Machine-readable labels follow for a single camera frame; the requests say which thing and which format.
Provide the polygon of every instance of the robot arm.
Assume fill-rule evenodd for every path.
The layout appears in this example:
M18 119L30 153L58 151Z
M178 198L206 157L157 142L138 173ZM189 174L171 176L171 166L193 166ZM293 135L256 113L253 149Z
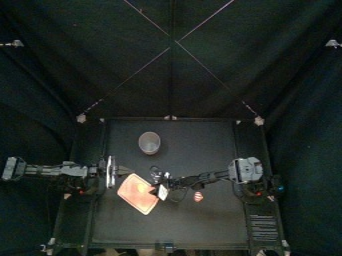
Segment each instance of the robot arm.
M91 166L82 166L70 161L55 166L28 165L20 157L10 157L2 179L3 181L19 181L23 177L48 179L56 182L64 192L103 194L106 189L114 187L115 179L133 172L129 168L117 166L114 156L110 156L107 161L102 158L99 163Z

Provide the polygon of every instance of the black table surface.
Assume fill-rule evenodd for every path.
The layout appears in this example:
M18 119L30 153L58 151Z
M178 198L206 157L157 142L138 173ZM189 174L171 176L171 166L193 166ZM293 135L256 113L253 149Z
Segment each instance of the black table surface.
M147 181L151 180L151 166L169 171L174 177L222 171L234 158L261 155L260 132L246 144L241 143L244 134L238 138L242 154L258 151L257 155L237 155L234 126L235 122L230 121L114 120L107 123L106 155L114 155L119 165L134 169ZM147 131L157 132L162 139L159 152L153 156L146 155L138 146L139 136ZM179 203L169 199L159 201L149 215L143 215L118 196L122 182L123 179L99 199L93 243L103 247L106 244L111 247L154 247L158 243L173 243L178 248L225 249L246 246L244 203L233 194L230 182L207 185L202 190L205 199L199 203L194 201L193 190L189 190Z

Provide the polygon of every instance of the orange square object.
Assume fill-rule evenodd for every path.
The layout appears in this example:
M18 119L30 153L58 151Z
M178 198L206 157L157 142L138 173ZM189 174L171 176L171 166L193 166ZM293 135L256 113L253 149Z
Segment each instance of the orange square object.
M147 215L159 201L159 198L149 193L153 189L151 184L134 173L126 178L118 195L138 211Z

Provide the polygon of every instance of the white label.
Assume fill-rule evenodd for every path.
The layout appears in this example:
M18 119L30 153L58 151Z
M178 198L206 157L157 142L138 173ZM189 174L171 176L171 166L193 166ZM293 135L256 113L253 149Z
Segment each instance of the white label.
M158 197L159 197L163 201L166 201L167 195L169 195L169 190L167 190L167 188L166 188L163 185L161 185L159 191L158 191Z

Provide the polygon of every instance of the black fabric enclosure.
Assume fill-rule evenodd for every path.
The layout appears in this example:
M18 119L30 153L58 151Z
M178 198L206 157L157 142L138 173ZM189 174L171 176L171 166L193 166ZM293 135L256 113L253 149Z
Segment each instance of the black fabric enclosure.
M338 0L0 0L0 170L70 160L82 114L261 116L293 253L341 255L341 13ZM59 196L0 183L0 255L38 255Z

